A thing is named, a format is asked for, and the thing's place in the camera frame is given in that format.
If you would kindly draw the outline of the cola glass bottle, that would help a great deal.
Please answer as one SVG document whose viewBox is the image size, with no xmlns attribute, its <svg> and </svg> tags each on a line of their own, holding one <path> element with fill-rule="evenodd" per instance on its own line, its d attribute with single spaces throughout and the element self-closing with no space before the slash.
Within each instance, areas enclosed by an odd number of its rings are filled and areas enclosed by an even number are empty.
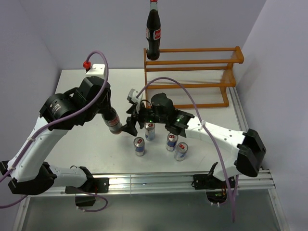
<svg viewBox="0 0 308 231">
<path fill-rule="evenodd" d="M 157 60 L 160 56 L 161 22 L 157 3 L 157 0 L 150 1 L 150 11 L 146 23 L 146 39 L 148 41 L 146 55 L 152 61 Z"/>
<path fill-rule="evenodd" d="M 110 110 L 104 111 L 102 113 L 102 118 L 111 133 L 121 133 L 122 123 L 120 122 L 120 118 L 114 108 L 111 107 Z"/>
</svg>

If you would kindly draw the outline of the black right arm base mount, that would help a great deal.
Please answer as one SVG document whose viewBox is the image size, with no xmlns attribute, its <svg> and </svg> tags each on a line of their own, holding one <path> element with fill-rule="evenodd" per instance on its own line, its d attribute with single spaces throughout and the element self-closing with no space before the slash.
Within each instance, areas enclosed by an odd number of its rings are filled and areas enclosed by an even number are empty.
<svg viewBox="0 0 308 231">
<path fill-rule="evenodd" d="M 220 181 L 208 174 L 193 175 L 191 186 L 195 190 L 217 190 L 215 192 L 210 191 L 209 193 L 206 193 L 206 196 L 210 202 L 222 203 L 227 200 L 226 182 Z"/>
</svg>

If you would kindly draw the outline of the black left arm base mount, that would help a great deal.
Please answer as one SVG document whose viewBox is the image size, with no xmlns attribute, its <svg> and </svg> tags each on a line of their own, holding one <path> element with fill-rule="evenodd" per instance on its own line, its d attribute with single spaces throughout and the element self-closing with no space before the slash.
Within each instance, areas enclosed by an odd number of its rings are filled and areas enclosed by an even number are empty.
<svg viewBox="0 0 308 231">
<path fill-rule="evenodd" d="M 92 207 L 98 199 L 98 194 L 107 193 L 109 178 L 93 178 L 81 187 L 67 186 L 65 194 L 75 194 L 75 204 L 78 207 Z"/>
</svg>

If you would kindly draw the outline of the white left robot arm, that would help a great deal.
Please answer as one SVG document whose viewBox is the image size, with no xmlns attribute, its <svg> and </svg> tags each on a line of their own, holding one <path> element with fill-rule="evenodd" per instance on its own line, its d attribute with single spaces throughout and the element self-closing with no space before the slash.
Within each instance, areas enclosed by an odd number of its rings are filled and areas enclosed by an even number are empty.
<svg viewBox="0 0 308 231">
<path fill-rule="evenodd" d="M 110 84 L 96 76 L 86 77 L 79 87 L 50 96 L 39 111 L 35 127 L 21 150 L 0 163 L 0 172 L 11 177 L 13 194 L 39 195 L 51 187 L 79 188 L 89 192 L 93 175 L 86 167 L 61 168 L 45 160 L 57 142 L 74 126 L 83 126 L 97 114 L 107 125 L 116 117 L 111 106 Z"/>
</svg>

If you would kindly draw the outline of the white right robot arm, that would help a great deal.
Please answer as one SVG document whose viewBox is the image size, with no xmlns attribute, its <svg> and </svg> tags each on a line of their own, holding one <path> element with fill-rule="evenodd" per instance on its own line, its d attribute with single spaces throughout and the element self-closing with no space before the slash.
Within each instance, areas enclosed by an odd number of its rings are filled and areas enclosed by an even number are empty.
<svg viewBox="0 0 308 231">
<path fill-rule="evenodd" d="M 257 131 L 237 131 L 205 122 L 195 115 L 176 109 L 165 93 L 154 95 L 150 108 L 145 107 L 136 90 L 130 91 L 127 100 L 132 106 L 127 110 L 129 116 L 121 128 L 123 132 L 137 136 L 136 124 L 140 128 L 150 122 L 163 124 L 174 135 L 212 143 L 230 154 L 229 160 L 216 165 L 214 172 L 208 176 L 212 187 L 220 187 L 226 176 L 258 176 L 266 147 Z"/>
</svg>

